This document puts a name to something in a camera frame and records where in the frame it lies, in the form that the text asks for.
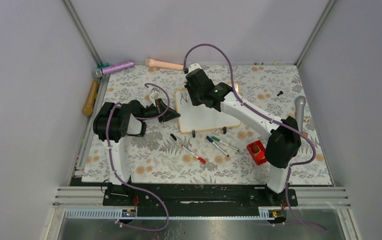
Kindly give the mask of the red plastic box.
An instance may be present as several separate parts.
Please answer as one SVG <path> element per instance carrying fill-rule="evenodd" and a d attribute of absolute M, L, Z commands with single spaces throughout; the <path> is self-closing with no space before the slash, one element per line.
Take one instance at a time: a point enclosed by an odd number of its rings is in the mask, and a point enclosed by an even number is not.
<path fill-rule="evenodd" d="M 266 163 L 268 160 L 265 156 L 266 148 L 262 144 L 260 140 L 254 141 L 246 146 L 251 158 L 255 162 L 256 165 L 262 165 Z"/>

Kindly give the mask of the red capped marker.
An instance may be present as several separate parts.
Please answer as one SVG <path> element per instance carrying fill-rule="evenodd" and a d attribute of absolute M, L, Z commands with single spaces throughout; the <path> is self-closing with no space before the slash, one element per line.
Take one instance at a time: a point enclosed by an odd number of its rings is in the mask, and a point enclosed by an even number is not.
<path fill-rule="evenodd" d="M 185 151 L 187 151 L 189 154 L 191 154 L 194 158 L 196 158 L 198 161 L 200 161 L 202 164 L 206 164 L 206 161 L 202 158 L 202 157 L 200 157 L 200 156 L 198 156 L 196 153 L 194 153 L 194 152 L 192 152 L 191 150 L 189 150 L 186 146 L 184 146 L 184 145 L 181 145 L 181 147 L 185 150 Z"/>

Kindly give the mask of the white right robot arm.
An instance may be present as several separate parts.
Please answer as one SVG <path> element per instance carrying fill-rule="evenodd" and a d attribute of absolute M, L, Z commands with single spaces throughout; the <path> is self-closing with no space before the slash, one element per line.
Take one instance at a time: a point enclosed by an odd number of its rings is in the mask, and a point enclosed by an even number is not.
<path fill-rule="evenodd" d="M 302 144 L 297 121 L 293 117 L 282 119 L 258 108 L 244 100 L 233 85 L 214 84 L 201 68 L 187 73 L 185 79 L 184 86 L 194 106 L 204 105 L 232 116 L 267 139 L 264 156 L 270 167 L 265 198 L 272 206 L 280 205 L 286 199 L 284 189 L 289 163 Z"/>

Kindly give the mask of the floral patterned table mat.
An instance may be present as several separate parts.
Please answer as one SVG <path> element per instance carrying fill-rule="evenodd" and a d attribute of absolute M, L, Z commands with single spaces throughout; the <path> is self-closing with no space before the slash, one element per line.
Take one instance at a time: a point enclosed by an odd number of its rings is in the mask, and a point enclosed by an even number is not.
<path fill-rule="evenodd" d="M 231 72 L 226 65 L 205 66 L 204 71 L 215 83 L 230 81 L 230 75 L 239 84 L 240 94 L 259 108 L 281 118 L 295 115 L 295 99 L 304 95 L 304 89 L 295 66 L 239 65 Z M 110 76 L 105 86 L 105 102 L 127 103 L 138 100 L 149 105 L 150 88 L 145 83 L 154 83 L 164 89 L 160 96 L 169 95 L 171 107 L 176 107 L 175 91 L 184 86 L 185 76 L 180 71 L 149 68 L 138 65 Z M 178 120 L 160 123 L 147 121 L 143 137 L 127 137 L 126 163 L 135 183 L 177 184 L 263 184 L 269 177 L 269 164 L 256 165 L 246 146 L 259 139 L 249 126 L 241 124 L 223 131 L 210 130 L 196 133 L 181 133 Z M 218 144 L 229 156 L 221 153 L 206 136 L 217 137 L 239 149 Z M 199 160 L 185 151 L 186 146 L 206 161 Z"/>

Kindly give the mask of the silver toy microphone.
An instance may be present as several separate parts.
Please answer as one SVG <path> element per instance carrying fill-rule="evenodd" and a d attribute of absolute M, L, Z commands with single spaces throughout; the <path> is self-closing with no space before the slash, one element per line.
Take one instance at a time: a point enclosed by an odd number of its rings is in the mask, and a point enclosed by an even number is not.
<path fill-rule="evenodd" d="M 303 95 L 298 96 L 295 101 L 295 119 L 297 122 L 298 130 L 303 131 L 303 122 L 304 122 L 304 110 L 306 106 L 306 98 Z"/>

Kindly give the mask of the yellow framed whiteboard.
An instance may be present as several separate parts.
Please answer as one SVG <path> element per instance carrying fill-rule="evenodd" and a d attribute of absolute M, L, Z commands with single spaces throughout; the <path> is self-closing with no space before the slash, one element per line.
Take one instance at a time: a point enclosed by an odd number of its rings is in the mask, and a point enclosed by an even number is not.
<path fill-rule="evenodd" d="M 234 128 L 241 125 L 237 118 L 218 112 L 205 105 L 194 106 L 190 100 L 186 88 L 178 89 L 174 93 L 176 112 L 180 114 L 178 118 L 179 131 L 183 134 L 216 129 Z"/>

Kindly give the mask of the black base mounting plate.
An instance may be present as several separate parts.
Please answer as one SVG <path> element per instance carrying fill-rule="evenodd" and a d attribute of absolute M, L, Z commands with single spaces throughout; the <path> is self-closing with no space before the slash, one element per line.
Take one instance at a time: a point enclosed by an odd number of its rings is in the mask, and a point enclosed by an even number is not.
<path fill-rule="evenodd" d="M 104 182 L 103 206 L 132 207 L 163 216 L 196 214 L 230 216 L 255 213 L 259 207 L 285 210 L 299 202 L 294 189 L 275 193 L 266 185 L 133 183 L 130 187 Z"/>

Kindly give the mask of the pink toy microphone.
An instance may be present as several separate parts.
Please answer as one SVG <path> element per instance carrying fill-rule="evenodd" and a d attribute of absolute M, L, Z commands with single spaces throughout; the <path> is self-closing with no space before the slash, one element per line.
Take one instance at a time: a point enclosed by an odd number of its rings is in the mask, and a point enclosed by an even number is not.
<path fill-rule="evenodd" d="M 170 69 L 170 70 L 177 70 L 177 71 L 182 71 L 184 68 L 183 65 L 181 64 L 154 60 L 152 58 L 147 58 L 144 63 L 149 68 L 161 68 L 161 69 Z"/>

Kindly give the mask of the purple glitter toy microphone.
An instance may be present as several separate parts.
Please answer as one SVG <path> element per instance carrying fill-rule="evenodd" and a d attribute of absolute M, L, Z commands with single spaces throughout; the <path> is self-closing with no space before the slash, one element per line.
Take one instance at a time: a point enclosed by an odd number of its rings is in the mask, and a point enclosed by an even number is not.
<path fill-rule="evenodd" d="M 130 69 L 134 67 L 134 65 L 135 64 L 133 61 L 126 61 L 114 65 L 110 65 L 109 63 L 107 63 L 104 66 L 97 67 L 95 70 L 92 71 L 91 75 L 93 78 L 98 79 L 102 78 L 104 75 L 110 75 L 113 73 Z"/>

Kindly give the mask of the green capped marker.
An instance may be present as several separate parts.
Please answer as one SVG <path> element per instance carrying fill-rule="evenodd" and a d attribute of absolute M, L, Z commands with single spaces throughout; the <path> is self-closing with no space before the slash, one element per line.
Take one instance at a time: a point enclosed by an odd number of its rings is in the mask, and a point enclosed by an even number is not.
<path fill-rule="evenodd" d="M 223 141 L 223 140 L 220 140 L 219 138 L 217 138 L 217 137 L 215 137 L 215 136 L 212 136 L 211 138 L 212 138 L 214 141 L 216 141 L 216 142 L 218 142 L 218 143 L 220 143 L 220 144 L 222 144 L 222 145 L 224 145 L 224 146 L 227 146 L 227 147 L 229 147 L 229 148 L 235 150 L 236 152 L 239 152 L 239 151 L 240 151 L 237 147 L 235 147 L 235 146 L 233 146 L 233 145 L 231 145 L 231 144 L 229 144 L 229 143 L 227 143 L 227 142 L 225 142 L 225 141 Z"/>

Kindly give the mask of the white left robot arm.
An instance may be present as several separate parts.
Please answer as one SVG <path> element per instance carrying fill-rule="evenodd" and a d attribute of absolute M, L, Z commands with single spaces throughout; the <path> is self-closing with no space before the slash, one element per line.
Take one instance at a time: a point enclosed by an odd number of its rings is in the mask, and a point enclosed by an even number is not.
<path fill-rule="evenodd" d="M 165 123 L 180 116 L 161 98 L 147 106 L 138 100 L 119 104 L 105 102 L 94 118 L 92 129 L 106 149 L 109 161 L 108 181 L 114 185 L 130 181 L 131 173 L 125 150 L 126 137 L 143 137 L 147 129 L 146 120 L 157 119 L 160 123 Z"/>

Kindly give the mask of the blue capped marker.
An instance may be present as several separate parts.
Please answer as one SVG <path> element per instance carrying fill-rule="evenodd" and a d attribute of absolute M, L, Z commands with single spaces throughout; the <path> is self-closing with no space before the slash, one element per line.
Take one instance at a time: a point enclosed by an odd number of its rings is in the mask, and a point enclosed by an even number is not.
<path fill-rule="evenodd" d="M 206 136 L 206 139 L 212 143 L 222 154 L 224 154 L 226 157 L 229 157 L 230 155 L 227 154 L 218 144 L 215 143 L 215 141 L 209 137 L 209 136 Z"/>

